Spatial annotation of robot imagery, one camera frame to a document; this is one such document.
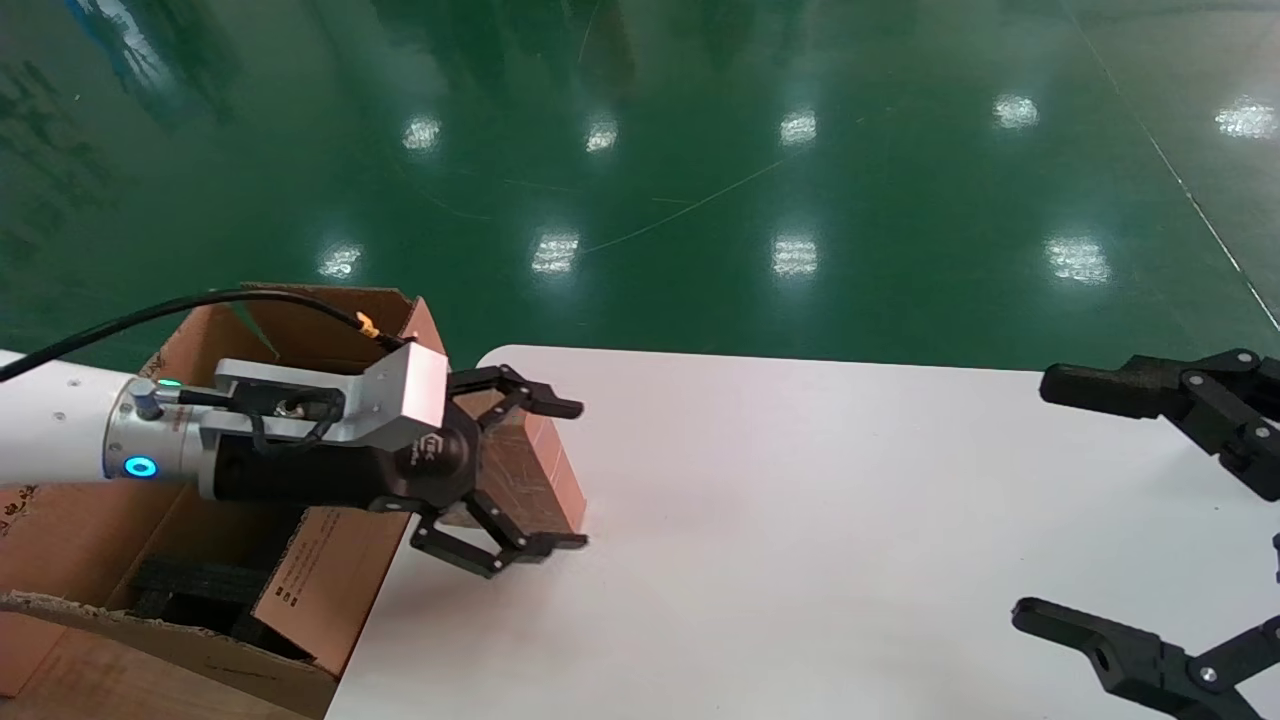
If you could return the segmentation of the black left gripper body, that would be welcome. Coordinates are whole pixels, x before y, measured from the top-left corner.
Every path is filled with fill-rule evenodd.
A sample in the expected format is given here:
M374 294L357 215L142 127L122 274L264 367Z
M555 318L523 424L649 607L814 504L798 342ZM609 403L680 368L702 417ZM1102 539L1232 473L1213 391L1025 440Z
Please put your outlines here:
M205 495L219 502L416 512L439 518L477 487L483 428L453 401L443 428L388 451L317 445L265 456L223 436Z

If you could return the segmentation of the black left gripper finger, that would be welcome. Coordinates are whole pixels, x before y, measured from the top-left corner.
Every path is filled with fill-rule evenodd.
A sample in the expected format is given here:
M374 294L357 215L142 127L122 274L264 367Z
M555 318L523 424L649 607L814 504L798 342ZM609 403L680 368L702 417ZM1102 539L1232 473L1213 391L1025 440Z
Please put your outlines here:
M461 495L467 514L495 541L497 550L471 544L438 528L442 510L424 515L410 537L410 547L477 577L490 579L513 564L540 564L561 550L581 550L590 538L559 532L525 532L481 489Z
M490 430L518 413L575 420L585 409L582 402L563 398L549 384L530 380L506 364L452 372L447 396L460 407L461 398L486 398L486 406L475 413L468 410L481 430Z

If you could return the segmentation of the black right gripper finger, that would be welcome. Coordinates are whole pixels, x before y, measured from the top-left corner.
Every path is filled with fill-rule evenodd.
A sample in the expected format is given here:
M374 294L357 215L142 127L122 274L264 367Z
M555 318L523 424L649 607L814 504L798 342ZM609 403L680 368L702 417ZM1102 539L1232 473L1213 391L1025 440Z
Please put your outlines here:
M1243 486L1279 498L1279 361L1233 348L1193 361L1135 355L1119 369L1053 364L1048 404L1132 419L1164 418Z
M1279 662L1279 619L1270 618L1202 653L1139 628L1041 598L1011 611L1021 633L1080 652L1102 689L1172 719L1257 719L1238 687Z

